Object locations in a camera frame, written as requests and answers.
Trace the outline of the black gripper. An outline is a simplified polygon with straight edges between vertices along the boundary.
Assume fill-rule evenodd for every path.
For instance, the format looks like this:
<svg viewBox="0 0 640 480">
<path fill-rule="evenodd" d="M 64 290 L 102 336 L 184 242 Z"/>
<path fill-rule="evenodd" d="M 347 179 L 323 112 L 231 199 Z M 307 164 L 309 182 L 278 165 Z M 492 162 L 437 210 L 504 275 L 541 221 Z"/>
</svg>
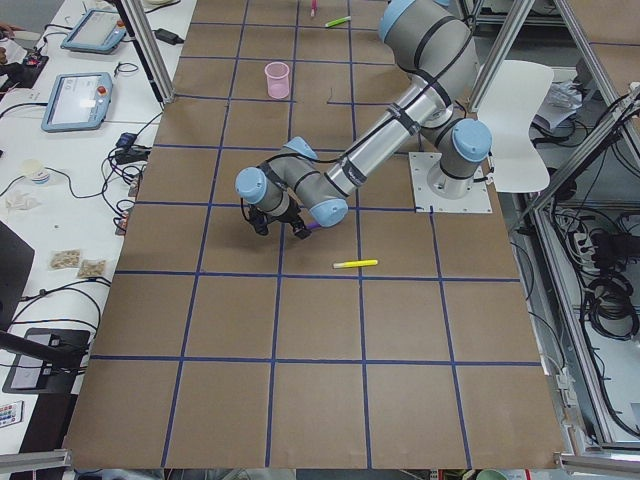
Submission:
<svg viewBox="0 0 640 480">
<path fill-rule="evenodd" d="M 297 238 L 308 238 L 309 229 L 300 216 L 301 209 L 299 204 L 295 200 L 289 200 L 286 209 L 276 215 L 272 212 L 267 212 L 265 209 L 251 204 L 249 207 L 249 213 L 247 222 L 253 226 L 255 232 L 258 235 L 268 235 L 268 225 L 275 221 L 289 224 L 292 227 L 292 233 Z"/>
</svg>

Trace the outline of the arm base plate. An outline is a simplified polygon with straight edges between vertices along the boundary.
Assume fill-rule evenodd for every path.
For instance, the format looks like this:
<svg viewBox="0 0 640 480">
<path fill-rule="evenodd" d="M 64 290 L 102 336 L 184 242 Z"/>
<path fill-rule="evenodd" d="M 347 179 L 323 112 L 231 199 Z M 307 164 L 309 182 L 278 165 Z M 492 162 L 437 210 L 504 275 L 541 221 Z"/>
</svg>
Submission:
<svg viewBox="0 0 640 480">
<path fill-rule="evenodd" d="M 471 178 L 458 180 L 441 170 L 441 154 L 410 152 L 409 169 L 418 213 L 491 214 L 493 212 L 482 166 Z"/>
</svg>

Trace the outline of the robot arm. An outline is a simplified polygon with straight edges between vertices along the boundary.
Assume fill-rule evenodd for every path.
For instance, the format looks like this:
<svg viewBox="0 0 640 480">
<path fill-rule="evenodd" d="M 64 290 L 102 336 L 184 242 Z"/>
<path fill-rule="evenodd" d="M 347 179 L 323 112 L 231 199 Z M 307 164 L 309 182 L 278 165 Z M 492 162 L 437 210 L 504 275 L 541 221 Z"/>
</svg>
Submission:
<svg viewBox="0 0 640 480">
<path fill-rule="evenodd" d="M 394 54 L 410 85 L 379 120 L 328 169 L 316 169 L 317 154 L 295 137 L 257 167 L 240 171 L 235 189 L 242 214 L 259 235 L 281 222 L 304 239 L 311 233 L 300 216 L 308 210 L 321 227 L 340 223 L 347 199 L 410 137 L 421 134 L 440 151 L 431 169 L 433 191 L 447 199 L 465 195 L 493 139 L 481 121 L 454 111 L 453 102 L 478 72 L 469 27 L 435 1 L 392 1 L 381 18 L 378 35 Z"/>
</svg>

